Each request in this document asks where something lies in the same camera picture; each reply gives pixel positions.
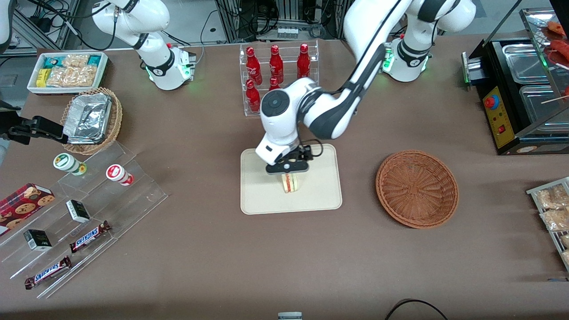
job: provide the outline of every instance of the red bottle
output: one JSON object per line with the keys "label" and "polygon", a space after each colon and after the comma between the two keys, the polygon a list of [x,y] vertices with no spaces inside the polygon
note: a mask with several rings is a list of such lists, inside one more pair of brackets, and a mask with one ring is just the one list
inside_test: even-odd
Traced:
{"label": "red bottle", "polygon": [[261,76],[261,64],[259,63],[259,59],[255,57],[255,49],[248,47],[245,51],[247,53],[247,73],[249,74],[249,78],[253,79],[255,84],[261,85],[263,83],[263,76]]}
{"label": "red bottle", "polygon": [[275,77],[278,83],[283,83],[285,80],[285,69],[283,66],[283,58],[279,54],[279,46],[271,46],[271,60],[269,61],[269,66],[271,67],[271,77]]}
{"label": "red bottle", "polygon": [[261,98],[259,97],[259,91],[255,88],[255,84],[251,79],[247,79],[245,85],[247,86],[245,95],[247,96],[247,103],[249,104],[249,108],[251,108],[251,112],[258,113],[259,109],[261,108]]}
{"label": "red bottle", "polygon": [[271,80],[269,80],[269,82],[271,84],[271,86],[269,87],[269,91],[281,88],[281,86],[279,85],[279,80],[277,80],[277,78],[271,77]]}
{"label": "red bottle", "polygon": [[300,55],[296,60],[296,78],[310,77],[310,57],[308,55],[308,45],[300,45]]}

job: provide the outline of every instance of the beige tray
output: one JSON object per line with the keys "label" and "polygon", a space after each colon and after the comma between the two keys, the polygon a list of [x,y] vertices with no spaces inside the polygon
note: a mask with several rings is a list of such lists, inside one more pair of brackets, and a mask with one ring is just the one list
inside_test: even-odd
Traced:
{"label": "beige tray", "polygon": [[[305,173],[297,173],[298,191],[285,194],[280,175],[268,175],[266,163],[247,149],[241,153],[241,211],[247,215],[334,210],[342,205],[336,149],[324,144],[322,156],[310,161]],[[314,153],[320,151],[318,145]]]}

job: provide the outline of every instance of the red button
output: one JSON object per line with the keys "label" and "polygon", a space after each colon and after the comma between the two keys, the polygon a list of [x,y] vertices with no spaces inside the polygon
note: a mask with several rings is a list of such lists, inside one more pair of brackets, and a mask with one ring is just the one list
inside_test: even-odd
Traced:
{"label": "red button", "polygon": [[493,97],[486,98],[486,100],[484,100],[484,106],[488,109],[493,108],[495,104],[496,100]]}

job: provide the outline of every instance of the table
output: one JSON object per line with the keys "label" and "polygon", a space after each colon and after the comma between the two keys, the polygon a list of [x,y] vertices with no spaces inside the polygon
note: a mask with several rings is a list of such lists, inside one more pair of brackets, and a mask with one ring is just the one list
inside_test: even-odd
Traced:
{"label": "table", "polygon": [[[238,46],[207,47],[190,85],[160,91],[134,51],[108,51],[105,86],[121,100],[119,141],[171,196],[47,300],[0,272],[2,319],[378,319],[404,298],[449,318],[567,319],[569,284],[525,190],[568,175],[565,155],[499,157],[476,92],[461,84],[460,53],[481,36],[445,36],[413,83],[379,75],[336,147],[343,205],[334,211],[247,216],[240,154],[263,136],[245,118]],[[339,87],[355,61],[320,42],[320,81]],[[59,119],[69,97],[30,94],[25,116]],[[50,186],[55,142],[13,143],[0,196]],[[374,177],[405,149],[440,158],[460,203],[445,225],[406,228],[382,209]]]}

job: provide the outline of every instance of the brown wicker basket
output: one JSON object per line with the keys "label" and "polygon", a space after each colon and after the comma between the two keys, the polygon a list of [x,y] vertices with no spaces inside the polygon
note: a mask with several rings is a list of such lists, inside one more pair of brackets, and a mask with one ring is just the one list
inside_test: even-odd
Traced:
{"label": "brown wicker basket", "polygon": [[417,150],[390,155],[376,176],[376,192],[385,210],[412,228],[434,228],[455,213],[459,190],[443,162]]}
{"label": "brown wicker basket", "polygon": [[[108,145],[109,143],[117,139],[118,132],[121,130],[121,121],[122,121],[121,102],[118,101],[117,96],[111,90],[108,90],[106,88],[97,88],[97,89],[88,90],[79,93],[79,95],[94,95],[96,93],[104,93],[106,95],[109,95],[113,99],[113,105],[111,106],[110,110],[109,124],[107,125],[105,140],[98,145],[72,145],[68,143],[66,145],[63,145],[65,150],[72,153],[92,155],[95,152],[101,150],[104,146]],[[67,107],[63,112],[63,116],[61,117],[60,121],[61,125],[65,124],[65,120],[67,119],[67,114],[69,113],[69,107],[71,106],[71,102],[73,101],[73,99],[71,99],[71,101],[67,104]]]}

